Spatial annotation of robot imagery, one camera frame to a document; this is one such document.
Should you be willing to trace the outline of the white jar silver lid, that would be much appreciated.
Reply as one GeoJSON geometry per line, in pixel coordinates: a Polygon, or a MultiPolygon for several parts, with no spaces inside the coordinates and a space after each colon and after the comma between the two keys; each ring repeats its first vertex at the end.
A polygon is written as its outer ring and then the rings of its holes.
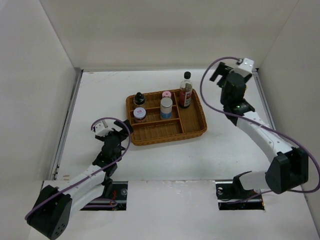
{"type": "Polygon", "coordinates": [[[169,97],[164,97],[160,101],[160,118],[167,120],[172,117],[173,101],[169,97]]]}

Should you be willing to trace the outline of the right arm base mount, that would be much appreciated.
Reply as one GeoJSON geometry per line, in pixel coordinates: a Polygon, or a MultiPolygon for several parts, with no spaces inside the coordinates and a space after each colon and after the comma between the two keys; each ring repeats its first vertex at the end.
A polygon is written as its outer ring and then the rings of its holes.
{"type": "Polygon", "coordinates": [[[216,180],[216,197],[220,211],[244,211],[244,210],[265,210],[264,201],[259,194],[260,190],[245,190],[241,184],[240,177],[248,174],[243,172],[233,179],[216,180]]]}

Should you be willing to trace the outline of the pink cap spice jar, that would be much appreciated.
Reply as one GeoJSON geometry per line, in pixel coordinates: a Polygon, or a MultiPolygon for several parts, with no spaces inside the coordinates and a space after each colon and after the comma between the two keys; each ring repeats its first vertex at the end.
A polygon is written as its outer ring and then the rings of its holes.
{"type": "Polygon", "coordinates": [[[162,98],[172,98],[172,93],[170,91],[163,91],[162,98]]]}

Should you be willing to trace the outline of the white lid spice jar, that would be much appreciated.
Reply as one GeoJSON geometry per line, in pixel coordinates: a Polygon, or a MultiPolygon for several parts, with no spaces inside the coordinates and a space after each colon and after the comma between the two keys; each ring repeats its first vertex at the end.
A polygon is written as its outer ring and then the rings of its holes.
{"type": "Polygon", "coordinates": [[[147,112],[143,107],[137,107],[133,111],[134,121],[136,123],[144,123],[146,121],[147,112]]]}

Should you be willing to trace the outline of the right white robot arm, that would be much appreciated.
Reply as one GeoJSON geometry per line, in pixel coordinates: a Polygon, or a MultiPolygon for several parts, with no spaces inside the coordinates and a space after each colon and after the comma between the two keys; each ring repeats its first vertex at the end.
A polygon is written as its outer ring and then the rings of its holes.
{"type": "Polygon", "coordinates": [[[221,88],[220,103],[226,117],[245,132],[270,162],[262,173],[263,183],[276,194],[282,194],[309,179],[309,156],[301,147],[294,147],[280,138],[279,134],[267,130],[255,108],[245,98],[246,83],[252,77],[245,69],[248,63],[233,68],[220,62],[210,80],[218,76],[217,85],[221,88]]]}

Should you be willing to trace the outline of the tall dark sauce bottle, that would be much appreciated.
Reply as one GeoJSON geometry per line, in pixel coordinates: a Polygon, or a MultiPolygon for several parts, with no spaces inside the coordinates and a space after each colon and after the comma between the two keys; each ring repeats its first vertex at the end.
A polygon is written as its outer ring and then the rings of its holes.
{"type": "Polygon", "coordinates": [[[180,83],[178,103],[181,108],[188,108],[192,99],[193,84],[191,82],[191,73],[186,71],[184,79],[180,83]]]}

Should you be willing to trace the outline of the black cap spice bottle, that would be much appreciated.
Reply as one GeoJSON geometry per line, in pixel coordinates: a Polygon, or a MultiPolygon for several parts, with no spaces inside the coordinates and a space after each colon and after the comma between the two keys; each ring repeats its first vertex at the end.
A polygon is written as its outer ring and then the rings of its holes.
{"type": "Polygon", "coordinates": [[[141,92],[137,92],[133,97],[133,103],[136,108],[142,107],[146,102],[145,96],[141,92]]]}

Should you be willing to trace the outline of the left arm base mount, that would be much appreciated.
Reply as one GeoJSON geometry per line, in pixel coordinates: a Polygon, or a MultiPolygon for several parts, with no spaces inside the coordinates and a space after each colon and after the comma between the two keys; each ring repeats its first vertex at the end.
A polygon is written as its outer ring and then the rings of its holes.
{"type": "Polygon", "coordinates": [[[127,181],[114,181],[109,186],[105,186],[103,193],[98,198],[92,200],[82,211],[126,211],[128,197],[127,181]]]}

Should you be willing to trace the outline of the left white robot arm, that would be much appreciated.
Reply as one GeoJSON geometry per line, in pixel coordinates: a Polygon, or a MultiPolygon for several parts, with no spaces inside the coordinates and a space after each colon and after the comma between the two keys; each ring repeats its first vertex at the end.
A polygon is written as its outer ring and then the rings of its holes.
{"type": "Polygon", "coordinates": [[[128,151],[124,140],[130,140],[133,128],[130,121],[112,118],[120,130],[109,128],[107,118],[94,121],[90,127],[103,146],[92,164],[75,178],[58,186],[47,185],[39,193],[32,210],[26,214],[26,223],[50,240],[57,239],[66,229],[69,219],[83,208],[91,208],[96,198],[112,195],[111,176],[117,163],[128,151]]]}

